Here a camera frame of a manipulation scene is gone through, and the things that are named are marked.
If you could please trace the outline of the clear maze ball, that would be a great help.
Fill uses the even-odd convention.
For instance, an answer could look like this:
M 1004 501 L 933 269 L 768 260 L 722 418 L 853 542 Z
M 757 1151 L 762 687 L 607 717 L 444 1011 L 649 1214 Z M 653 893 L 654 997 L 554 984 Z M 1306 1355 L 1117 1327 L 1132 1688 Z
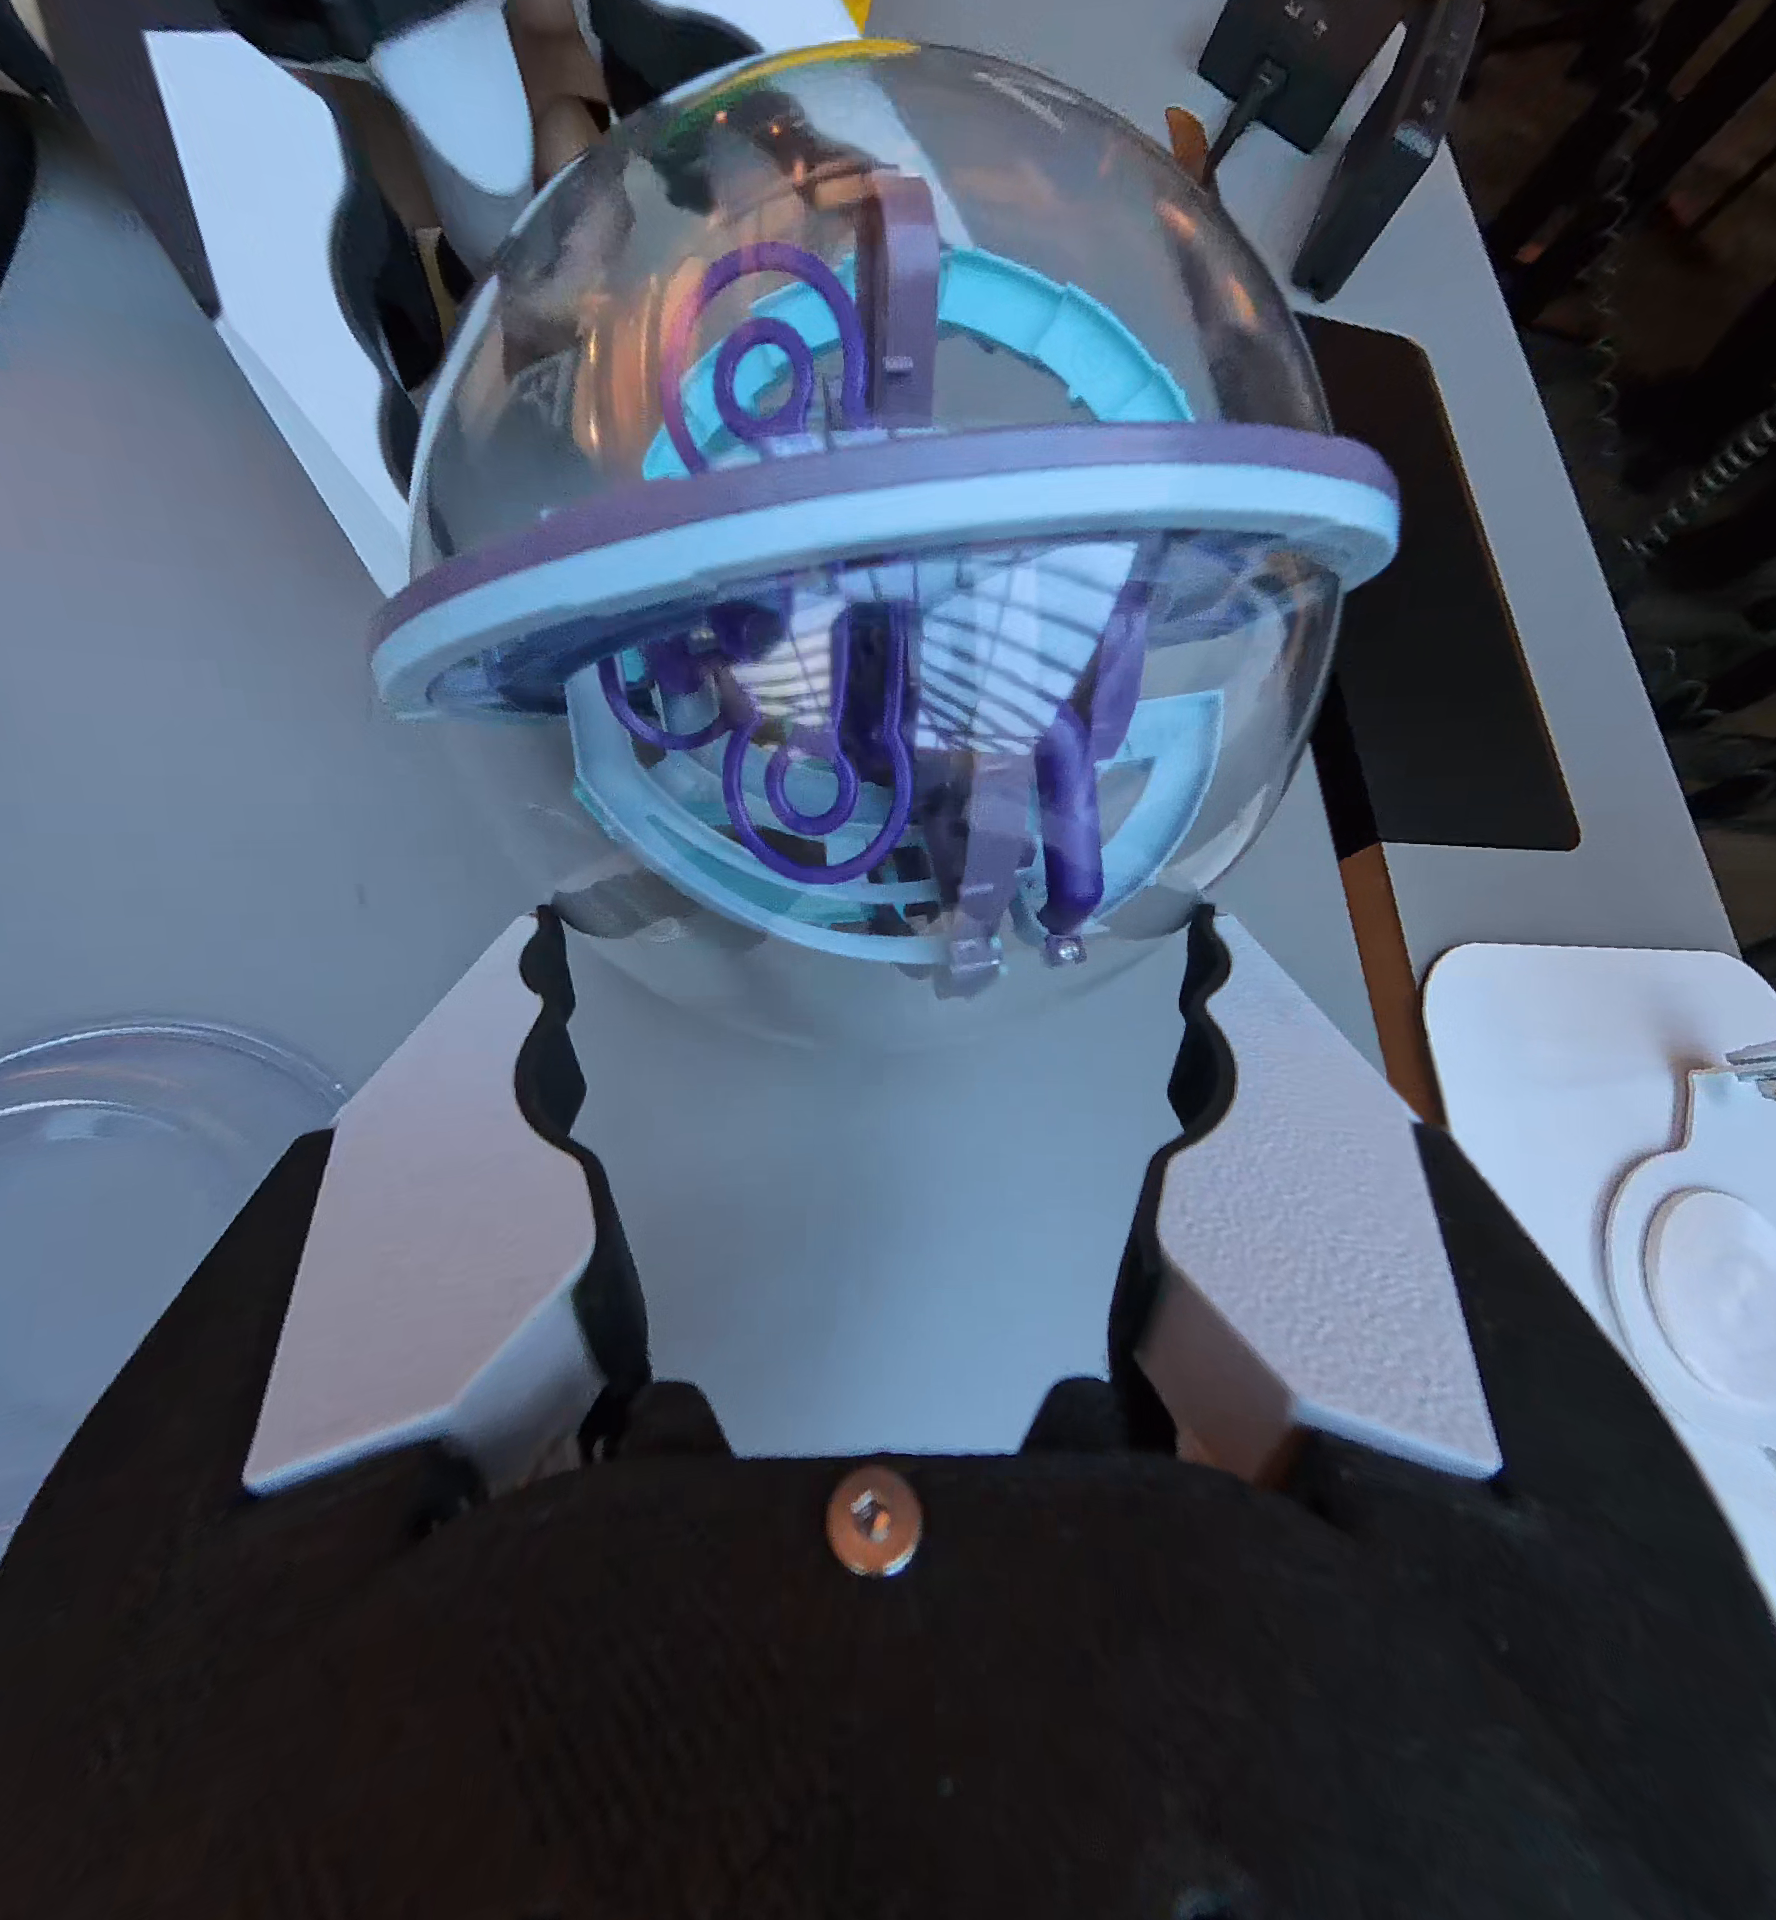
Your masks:
M 783 1045 L 951 1037 L 1176 933 L 1403 519 L 1211 189 L 1034 70 L 864 38 L 551 178 L 408 504 L 380 703 L 533 728 L 570 944 Z

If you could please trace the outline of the person's left hand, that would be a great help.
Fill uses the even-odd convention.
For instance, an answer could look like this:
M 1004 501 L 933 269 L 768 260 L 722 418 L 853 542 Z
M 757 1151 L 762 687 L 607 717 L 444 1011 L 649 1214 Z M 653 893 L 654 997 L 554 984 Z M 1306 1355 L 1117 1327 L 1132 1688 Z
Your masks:
M 519 2 L 511 18 L 533 104 L 537 182 L 545 185 L 607 131 L 606 79 L 576 4 Z

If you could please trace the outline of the clear plastic dish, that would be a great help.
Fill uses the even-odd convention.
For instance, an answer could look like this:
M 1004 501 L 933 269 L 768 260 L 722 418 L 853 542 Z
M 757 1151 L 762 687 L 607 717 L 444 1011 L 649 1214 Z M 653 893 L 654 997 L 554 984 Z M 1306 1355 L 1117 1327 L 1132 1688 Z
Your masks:
M 0 1560 L 105 1387 L 348 1089 L 213 1023 L 124 1022 L 0 1055 Z

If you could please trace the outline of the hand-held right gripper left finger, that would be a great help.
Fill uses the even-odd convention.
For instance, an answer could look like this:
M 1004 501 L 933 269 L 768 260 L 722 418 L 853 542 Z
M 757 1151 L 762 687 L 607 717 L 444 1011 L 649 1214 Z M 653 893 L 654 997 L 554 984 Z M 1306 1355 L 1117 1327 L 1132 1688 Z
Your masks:
M 649 1383 L 564 925 L 519 917 L 348 1099 L 244 1466 L 274 1497 L 434 1445 L 497 1493 L 598 1450 Z

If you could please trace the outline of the black box-shaped device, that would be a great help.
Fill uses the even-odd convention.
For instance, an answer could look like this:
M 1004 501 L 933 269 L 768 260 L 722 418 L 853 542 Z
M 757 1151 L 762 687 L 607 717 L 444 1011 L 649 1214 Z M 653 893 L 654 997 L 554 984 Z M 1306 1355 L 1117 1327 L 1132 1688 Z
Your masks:
M 1232 104 L 1271 79 L 1254 119 L 1307 155 L 1400 22 L 1400 4 L 1226 2 L 1195 74 Z

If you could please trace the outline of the black clamp bracket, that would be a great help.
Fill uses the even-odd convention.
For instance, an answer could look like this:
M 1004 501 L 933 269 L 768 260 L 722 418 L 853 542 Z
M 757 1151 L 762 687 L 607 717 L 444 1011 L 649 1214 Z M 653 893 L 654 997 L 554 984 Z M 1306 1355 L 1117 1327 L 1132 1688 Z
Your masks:
M 1388 79 L 1335 163 L 1291 284 L 1332 300 L 1427 174 L 1474 62 L 1484 2 L 1412 4 Z

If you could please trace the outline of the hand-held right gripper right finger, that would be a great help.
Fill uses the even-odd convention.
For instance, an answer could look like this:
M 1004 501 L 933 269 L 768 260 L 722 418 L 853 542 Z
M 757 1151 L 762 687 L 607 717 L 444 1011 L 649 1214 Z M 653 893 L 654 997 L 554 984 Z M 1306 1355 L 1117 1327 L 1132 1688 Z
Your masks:
M 1109 1365 L 1130 1441 L 1247 1482 L 1311 1432 L 1490 1479 L 1501 1456 L 1410 1106 L 1234 919 L 1189 921 L 1178 1132 Z

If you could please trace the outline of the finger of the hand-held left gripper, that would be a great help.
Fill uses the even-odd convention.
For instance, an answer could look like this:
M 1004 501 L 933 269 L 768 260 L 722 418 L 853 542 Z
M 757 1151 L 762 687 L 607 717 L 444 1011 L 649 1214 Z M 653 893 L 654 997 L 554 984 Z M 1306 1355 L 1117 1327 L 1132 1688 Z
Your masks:
M 406 585 L 431 286 L 335 110 L 222 29 L 141 45 L 214 328 L 375 585 Z

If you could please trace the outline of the white mounting plate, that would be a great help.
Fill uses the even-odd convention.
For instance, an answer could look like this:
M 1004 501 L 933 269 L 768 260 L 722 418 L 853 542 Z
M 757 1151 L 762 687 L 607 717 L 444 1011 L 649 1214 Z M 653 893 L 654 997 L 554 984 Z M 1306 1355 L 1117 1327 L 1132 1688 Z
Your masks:
M 1703 949 L 1463 945 L 1451 1137 L 1643 1380 L 1776 1614 L 1776 993 Z

